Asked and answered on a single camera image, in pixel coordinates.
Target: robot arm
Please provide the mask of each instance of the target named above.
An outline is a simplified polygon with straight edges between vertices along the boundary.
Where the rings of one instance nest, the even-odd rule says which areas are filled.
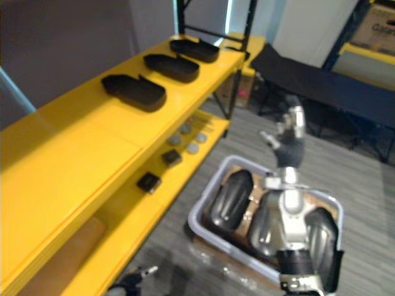
[[[309,252],[306,208],[303,194],[298,188],[297,169],[304,156],[304,112],[296,96],[287,96],[288,113],[277,124],[278,135],[264,131],[259,134],[273,149],[279,177],[267,178],[265,187],[282,191],[278,199],[281,216],[282,247],[276,257],[280,266],[281,289],[287,295],[325,296],[320,276],[314,271]]]

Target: white plastic bin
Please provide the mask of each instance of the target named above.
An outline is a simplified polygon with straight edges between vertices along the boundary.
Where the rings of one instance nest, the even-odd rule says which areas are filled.
[[[263,276],[267,277],[274,283],[279,284],[280,283],[278,278],[279,272],[277,270],[275,270],[271,266],[264,264],[258,259],[255,259],[254,257],[248,255],[247,253],[243,252],[242,250],[235,247],[225,239],[222,239],[220,236],[216,235],[215,233],[211,232],[207,228],[203,227],[203,225],[201,224],[202,213],[204,209],[206,208],[207,204],[210,202],[211,198],[213,198],[214,194],[218,192],[222,179],[225,177],[225,175],[228,173],[229,169],[233,165],[237,165],[241,168],[249,170],[251,173],[255,173],[262,176],[265,176],[266,173],[271,172],[271,170],[269,170],[268,168],[265,168],[264,166],[260,166],[240,156],[237,155],[228,156],[222,161],[218,171],[213,175],[213,177],[207,184],[206,188],[203,190],[201,198],[195,203],[194,207],[190,211],[188,215],[188,224],[195,234],[203,238],[209,244],[229,254],[232,258],[240,261],[241,263],[248,265],[250,268],[262,274]],[[343,208],[341,204],[332,196],[316,190],[312,190],[311,192],[315,196],[317,196],[318,199],[324,201],[325,203],[337,209],[338,219],[336,223],[339,229],[337,248],[338,250],[340,250],[341,234],[343,229]]]

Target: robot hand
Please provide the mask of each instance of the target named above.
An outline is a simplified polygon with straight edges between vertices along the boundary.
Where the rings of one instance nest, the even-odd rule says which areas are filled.
[[[283,122],[277,123],[277,137],[260,131],[259,135],[273,149],[279,168],[299,168],[304,156],[304,112],[296,96],[286,96],[288,112],[283,115]]]

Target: black plastic tray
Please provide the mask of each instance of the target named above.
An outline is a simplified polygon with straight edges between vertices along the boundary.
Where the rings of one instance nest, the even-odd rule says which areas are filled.
[[[144,63],[148,68],[182,82],[191,82],[199,74],[198,64],[180,56],[174,58],[165,54],[149,54],[144,57]]]
[[[220,49],[217,46],[204,42],[193,42],[187,39],[173,40],[170,48],[178,54],[184,54],[203,62],[212,63],[217,60]]]
[[[109,75],[101,82],[108,94],[143,111],[156,111],[166,101],[165,88],[141,75],[139,79],[125,74]]]

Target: yellow shelf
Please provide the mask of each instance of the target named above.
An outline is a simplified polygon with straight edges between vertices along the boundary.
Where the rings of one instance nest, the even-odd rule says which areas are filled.
[[[379,61],[387,63],[387,64],[395,65],[395,56],[393,56],[393,55],[384,54],[382,52],[371,51],[371,50],[363,48],[363,47],[352,45],[351,43],[344,43],[344,45],[342,46],[339,53],[343,54],[346,51],[352,52],[354,54],[358,54],[360,56],[369,57],[371,59],[379,60]]]
[[[243,38],[243,33],[230,32],[229,35],[236,38]],[[266,42],[266,38],[263,36],[251,35],[249,37],[247,51],[250,53],[250,56],[248,60],[246,60],[243,63],[243,67],[241,69],[243,75],[251,76],[251,77],[255,75],[255,70],[250,67],[250,63],[252,62],[253,59],[256,58],[258,53],[262,51],[262,49],[265,46],[265,42]],[[221,42],[220,47],[226,47],[226,46],[240,48],[240,43],[229,39],[224,39]]]
[[[174,56],[164,41],[2,132],[2,295],[16,294],[243,62],[221,51],[184,84],[147,69],[150,53]],[[100,80],[119,73],[164,86],[165,105],[145,113],[108,96]]]
[[[102,295],[229,124],[227,120],[200,110],[193,118],[193,130],[190,135],[183,136],[180,145],[173,147],[164,144],[95,214],[106,224],[107,234],[64,290],[63,296]],[[184,149],[199,131],[206,133],[207,142],[199,144],[199,152],[191,155]],[[173,168],[167,168],[160,155],[173,148],[177,149],[183,160]],[[136,186],[137,180],[147,171],[162,180],[153,195],[144,193]]]

